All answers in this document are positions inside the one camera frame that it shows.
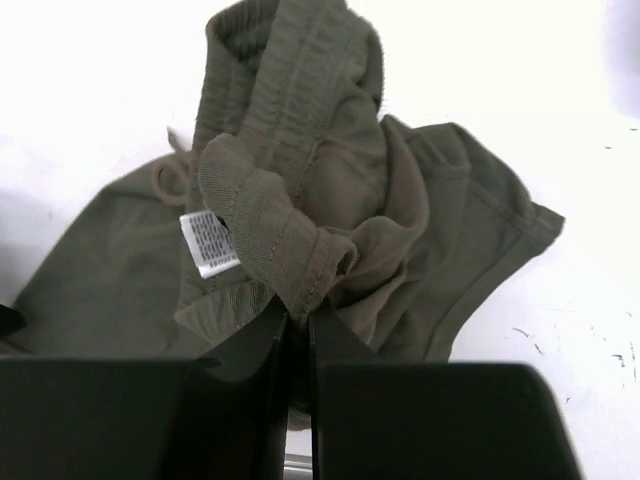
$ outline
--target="stitching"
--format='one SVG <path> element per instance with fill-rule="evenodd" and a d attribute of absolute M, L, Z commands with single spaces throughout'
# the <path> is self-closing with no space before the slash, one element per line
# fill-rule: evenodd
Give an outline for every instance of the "stitching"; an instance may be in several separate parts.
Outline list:
<path fill-rule="evenodd" d="M 296 195 L 293 198 L 294 202 L 297 201 L 300 198 L 300 195 L 302 195 L 302 193 L 304 192 L 304 187 L 307 184 L 307 178 L 308 178 L 307 173 L 309 172 L 311 167 L 315 165 L 316 162 L 318 161 L 317 152 L 318 152 L 319 143 L 320 143 L 320 139 L 317 139 L 315 142 L 313 142 L 313 145 L 311 146 L 311 152 L 309 152 L 309 156 L 307 157 L 307 161 L 305 162 L 305 167 L 302 172 L 302 181 L 300 182 L 300 185 L 298 185 Z"/>
<path fill-rule="evenodd" d="M 276 243 L 273 245 L 273 248 L 271 249 L 271 252 L 269 254 L 269 258 L 267 259 L 267 261 L 271 261 L 271 259 L 273 258 L 273 255 L 275 254 L 276 248 L 278 247 L 278 245 L 280 244 L 280 240 L 282 240 L 282 237 L 284 236 L 284 232 L 289 227 L 289 222 L 291 221 L 291 217 L 293 217 L 294 210 L 295 210 L 295 208 L 292 206 L 291 210 L 289 210 L 289 215 L 287 216 L 287 221 L 285 222 L 283 227 L 280 229 L 280 233 L 278 234 L 278 238 L 276 239 Z"/>
<path fill-rule="evenodd" d="M 519 215 L 517 215 L 515 213 L 511 213 L 511 215 L 506 215 L 503 211 L 501 211 L 501 209 L 496 208 L 495 206 L 491 205 L 486 199 L 484 199 L 482 197 L 482 195 L 479 195 L 478 192 L 476 191 L 476 188 L 478 188 L 478 186 L 472 184 L 471 188 L 469 188 L 469 193 L 471 193 L 474 197 L 476 197 L 478 200 L 480 200 L 483 203 L 483 205 L 485 205 L 490 210 L 492 210 L 493 212 L 495 212 L 498 215 L 500 215 L 500 217 L 502 217 L 510 225 L 512 225 L 513 227 L 518 229 L 518 231 L 520 231 L 522 234 L 524 234 L 527 237 L 530 237 L 533 240 L 536 240 L 538 242 L 546 243 L 535 232 L 536 226 L 537 226 L 536 223 L 535 223 L 535 219 L 533 221 L 530 221 L 530 220 L 527 220 L 527 219 L 525 219 L 523 217 L 520 217 Z M 526 226 L 525 225 L 518 225 L 518 220 L 520 220 L 520 222 L 522 222 L 522 223 L 527 223 L 529 225 L 526 225 Z"/>
<path fill-rule="evenodd" d="M 238 184 L 238 187 L 236 188 L 235 192 L 233 192 L 233 195 L 231 197 L 231 203 L 229 204 L 229 215 L 233 215 L 233 205 L 236 201 L 236 196 L 238 195 L 240 188 L 242 188 L 242 186 L 244 185 L 244 182 L 247 181 L 247 178 L 249 178 L 252 173 L 253 173 L 253 170 L 249 169 L 247 174 L 243 177 L 242 181 Z"/>
<path fill-rule="evenodd" d="M 325 266 L 327 265 L 327 261 L 329 259 L 329 255 L 327 255 L 327 251 L 329 250 L 329 243 L 330 243 L 330 241 L 325 243 L 326 247 L 325 247 L 325 251 L 323 252 L 324 261 L 322 262 L 322 268 L 320 270 L 318 270 L 318 274 L 316 275 L 316 280 L 315 280 L 315 282 L 313 282 L 313 287 L 311 287 L 311 291 L 307 295 L 307 299 L 305 300 L 304 306 L 302 307 L 302 315 L 303 316 L 307 316 L 310 313 L 310 311 L 309 311 L 309 303 L 311 303 L 311 297 L 313 297 L 313 293 L 316 291 L 316 287 L 318 286 L 318 283 L 320 282 L 320 277 L 322 276 L 322 272 L 324 271 Z"/>

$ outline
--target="care label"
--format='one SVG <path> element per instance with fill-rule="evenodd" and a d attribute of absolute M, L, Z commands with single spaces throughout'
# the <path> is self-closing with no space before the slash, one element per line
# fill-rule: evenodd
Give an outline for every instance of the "care label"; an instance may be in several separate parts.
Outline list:
<path fill-rule="evenodd" d="M 202 278 L 211 278 L 240 265 L 231 232 L 209 210 L 180 217 L 180 226 Z"/>

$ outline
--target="drawstring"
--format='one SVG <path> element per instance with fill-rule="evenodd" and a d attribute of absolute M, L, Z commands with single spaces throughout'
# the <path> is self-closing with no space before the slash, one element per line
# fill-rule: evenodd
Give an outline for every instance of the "drawstring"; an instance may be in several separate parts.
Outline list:
<path fill-rule="evenodd" d="M 167 139 L 173 148 L 175 155 L 158 161 L 151 174 L 151 186 L 157 197 L 167 205 L 183 206 L 187 204 L 186 190 L 189 187 L 189 164 L 191 163 L 191 153 L 182 148 L 178 141 L 178 136 L 173 130 L 167 128 Z M 176 195 L 168 192 L 162 187 L 161 175 L 165 170 L 169 170 L 182 182 L 185 193 Z"/>

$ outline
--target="green fabric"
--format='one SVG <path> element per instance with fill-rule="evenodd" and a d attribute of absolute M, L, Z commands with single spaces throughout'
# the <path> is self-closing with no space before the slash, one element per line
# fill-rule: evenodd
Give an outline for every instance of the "green fabric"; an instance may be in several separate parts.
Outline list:
<path fill-rule="evenodd" d="M 560 233 L 459 126 L 378 122 L 378 37 L 342 0 L 247 0 L 207 39 L 186 209 L 153 197 L 153 164 L 108 187 L 20 296 L 30 325 L 14 345 L 195 356 L 278 295 L 299 325 L 329 298 L 382 356 L 446 360 L 472 312 Z M 204 208 L 242 262 L 208 280 L 178 224 Z"/>

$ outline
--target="white background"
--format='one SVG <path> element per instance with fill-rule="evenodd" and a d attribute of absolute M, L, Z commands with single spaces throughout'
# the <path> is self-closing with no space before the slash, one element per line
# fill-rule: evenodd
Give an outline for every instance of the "white background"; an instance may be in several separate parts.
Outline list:
<path fill-rule="evenodd" d="M 0 0 L 0 303 L 101 186 L 168 151 L 167 125 L 188 141 L 204 26 L 229 3 Z M 463 124 L 567 217 L 454 360 L 535 365 L 587 478 L 640 478 L 640 2 L 351 5 L 382 38 L 386 111 Z"/>

